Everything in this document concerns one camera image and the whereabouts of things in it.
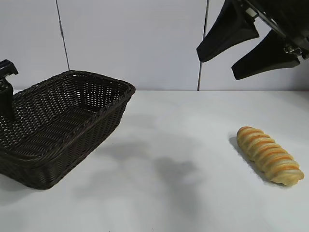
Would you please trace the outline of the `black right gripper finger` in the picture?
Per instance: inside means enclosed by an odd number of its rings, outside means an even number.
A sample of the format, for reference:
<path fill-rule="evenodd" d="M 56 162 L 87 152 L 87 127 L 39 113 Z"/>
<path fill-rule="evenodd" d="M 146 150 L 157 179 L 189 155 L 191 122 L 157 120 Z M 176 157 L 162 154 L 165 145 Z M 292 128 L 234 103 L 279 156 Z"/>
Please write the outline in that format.
<path fill-rule="evenodd" d="M 254 18 L 243 0 L 226 0 L 208 34 L 197 47 L 199 61 L 204 63 L 223 51 L 259 37 Z"/>
<path fill-rule="evenodd" d="M 296 67 L 300 64 L 299 56 L 299 47 L 271 30 L 252 51 L 232 66 L 232 71 L 235 79 L 241 80 L 270 70 Z"/>

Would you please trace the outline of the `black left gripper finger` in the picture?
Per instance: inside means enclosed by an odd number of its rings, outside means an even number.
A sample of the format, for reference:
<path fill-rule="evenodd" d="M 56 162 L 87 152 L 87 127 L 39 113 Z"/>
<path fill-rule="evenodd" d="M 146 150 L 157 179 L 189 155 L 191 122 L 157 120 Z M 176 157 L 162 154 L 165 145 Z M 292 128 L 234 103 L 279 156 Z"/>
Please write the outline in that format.
<path fill-rule="evenodd" d="M 0 115 L 6 117 L 9 121 L 14 121 L 13 111 L 13 88 L 4 86 L 0 88 Z"/>

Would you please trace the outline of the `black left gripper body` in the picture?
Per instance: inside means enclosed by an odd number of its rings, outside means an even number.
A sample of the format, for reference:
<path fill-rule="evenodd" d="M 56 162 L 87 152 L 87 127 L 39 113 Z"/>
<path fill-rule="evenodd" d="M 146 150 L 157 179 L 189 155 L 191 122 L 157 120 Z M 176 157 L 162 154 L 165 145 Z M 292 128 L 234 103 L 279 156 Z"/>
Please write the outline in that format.
<path fill-rule="evenodd" d="M 14 75 L 19 74 L 15 65 L 7 59 L 1 61 L 0 62 L 0 91 L 1 92 L 13 91 L 12 85 L 6 80 L 7 76 L 10 76 L 13 74 Z"/>

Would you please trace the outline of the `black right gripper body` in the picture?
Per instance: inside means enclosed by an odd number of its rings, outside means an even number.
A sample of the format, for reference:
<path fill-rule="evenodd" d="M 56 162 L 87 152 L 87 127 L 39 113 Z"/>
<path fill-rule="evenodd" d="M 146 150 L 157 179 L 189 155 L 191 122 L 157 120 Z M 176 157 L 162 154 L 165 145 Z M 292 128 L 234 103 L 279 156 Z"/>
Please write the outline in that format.
<path fill-rule="evenodd" d="M 260 18 L 271 30 L 243 59 L 263 57 L 309 58 L 309 2 L 307 0 L 245 0 L 252 18 Z"/>

